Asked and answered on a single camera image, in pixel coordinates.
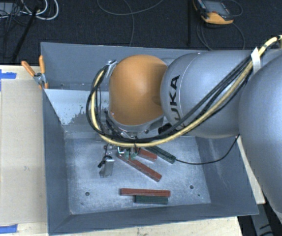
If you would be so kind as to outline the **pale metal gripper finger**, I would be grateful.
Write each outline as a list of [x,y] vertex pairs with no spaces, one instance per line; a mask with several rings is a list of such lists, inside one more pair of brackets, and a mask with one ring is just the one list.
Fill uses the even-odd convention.
[[111,176],[113,172],[113,166],[114,159],[109,155],[104,156],[102,161],[99,163],[99,175],[103,178]]

